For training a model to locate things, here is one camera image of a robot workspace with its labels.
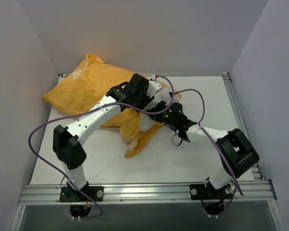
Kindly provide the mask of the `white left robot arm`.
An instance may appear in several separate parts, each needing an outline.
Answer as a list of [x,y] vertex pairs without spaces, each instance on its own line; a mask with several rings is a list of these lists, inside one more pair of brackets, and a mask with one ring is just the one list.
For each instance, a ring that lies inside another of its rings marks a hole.
[[70,196],[77,202],[87,198],[88,185],[82,164],[87,155],[83,149],[86,140],[105,122],[118,115],[129,106],[144,109],[162,85],[153,80],[134,74],[130,81],[113,86],[102,99],[66,127],[58,125],[53,131],[53,151],[61,161],[72,187]]

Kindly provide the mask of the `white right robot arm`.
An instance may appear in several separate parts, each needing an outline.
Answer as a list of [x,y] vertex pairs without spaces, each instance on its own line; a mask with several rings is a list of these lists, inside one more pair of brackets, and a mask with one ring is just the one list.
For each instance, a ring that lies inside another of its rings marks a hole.
[[176,132],[186,142],[198,142],[217,149],[223,167],[207,178],[204,187],[207,197],[214,199],[222,192],[222,187],[241,177],[246,171],[257,164],[260,157],[242,130],[217,130],[202,127],[199,123],[187,118],[180,103],[173,103],[165,112],[166,103],[161,101],[149,109],[150,117],[163,123]]

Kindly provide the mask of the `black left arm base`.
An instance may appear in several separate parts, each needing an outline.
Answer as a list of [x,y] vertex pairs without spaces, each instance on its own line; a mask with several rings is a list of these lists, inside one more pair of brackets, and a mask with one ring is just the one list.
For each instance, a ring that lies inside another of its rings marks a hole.
[[90,186],[87,182],[81,188],[81,193],[73,189],[68,183],[66,186],[60,186],[61,192],[59,202],[61,203],[81,203],[80,205],[71,205],[69,212],[73,218],[87,218],[95,202],[103,201],[104,187]]

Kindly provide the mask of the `white pillow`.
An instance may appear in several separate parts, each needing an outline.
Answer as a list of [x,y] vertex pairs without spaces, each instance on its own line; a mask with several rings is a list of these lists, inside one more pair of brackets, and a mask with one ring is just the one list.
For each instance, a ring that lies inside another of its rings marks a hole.
[[[171,87],[164,87],[161,91],[155,94],[153,101],[144,109],[148,112],[158,112],[162,111],[167,107],[169,102],[171,101],[172,90]],[[161,115],[147,115],[145,113],[140,113],[140,131],[148,131],[150,128],[153,127],[154,123],[162,122]]]

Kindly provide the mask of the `yellow printed pillowcase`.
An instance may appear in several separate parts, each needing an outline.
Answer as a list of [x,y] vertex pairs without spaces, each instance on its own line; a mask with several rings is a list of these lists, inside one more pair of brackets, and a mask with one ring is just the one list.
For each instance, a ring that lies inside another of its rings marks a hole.
[[[87,54],[79,66],[42,99],[66,115],[76,115],[93,108],[111,87],[130,81],[133,71],[106,64]],[[103,124],[118,127],[121,138],[129,145],[125,158],[140,153],[162,127],[148,115],[126,109]]]

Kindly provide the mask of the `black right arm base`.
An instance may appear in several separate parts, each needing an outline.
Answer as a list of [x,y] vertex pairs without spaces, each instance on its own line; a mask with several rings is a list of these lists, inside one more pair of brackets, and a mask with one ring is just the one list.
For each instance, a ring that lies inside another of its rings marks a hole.
[[220,189],[215,189],[209,179],[206,179],[203,183],[190,184],[189,193],[191,200],[201,202],[208,217],[218,218],[232,202],[236,188],[232,190],[228,183]]

